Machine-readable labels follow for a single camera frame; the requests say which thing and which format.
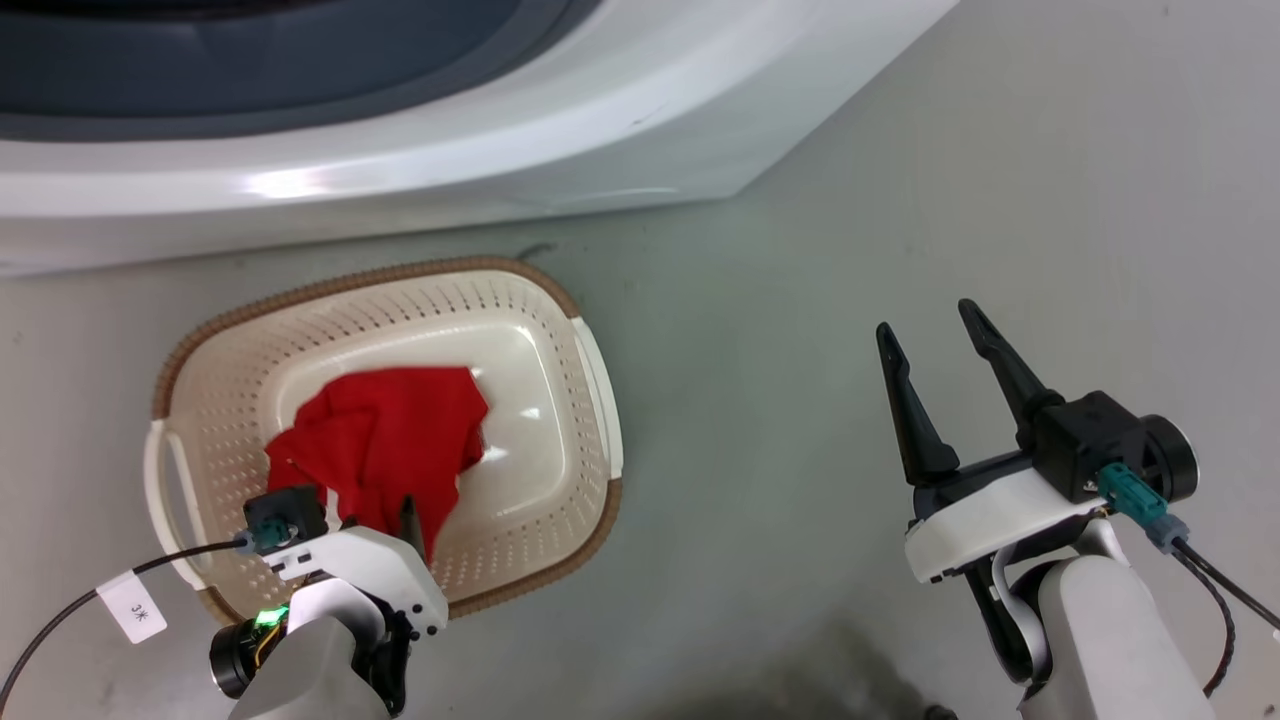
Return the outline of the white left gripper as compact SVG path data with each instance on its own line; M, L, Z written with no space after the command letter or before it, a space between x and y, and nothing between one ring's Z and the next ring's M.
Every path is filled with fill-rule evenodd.
M317 571L325 575L291 596L285 633L294 635L303 626L333 620L356 641L383 641L398 616L410 623L411 632L444 629L449 605L428 569L412 496L404 496L399 506L399 538L352 527L266 555L266 565L285 582Z

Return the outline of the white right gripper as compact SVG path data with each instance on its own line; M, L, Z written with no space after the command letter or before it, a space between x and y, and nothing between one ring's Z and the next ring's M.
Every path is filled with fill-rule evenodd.
M1064 397L1041 382L974 300L961 299L957 310L1012 414L1019 448L1033 454L1036 418L1065 404ZM1005 548L1014 551L1016 561L1062 547L1114 555L1114 529L1100 514L1102 500L1094 495L1079 503L1065 498L1030 460L1007 454L964 468L957 477L957 454L940 438L890 323L878 324L876 342L904 475L916 487L905 534L905 556L916 582L936 583L960 574Z

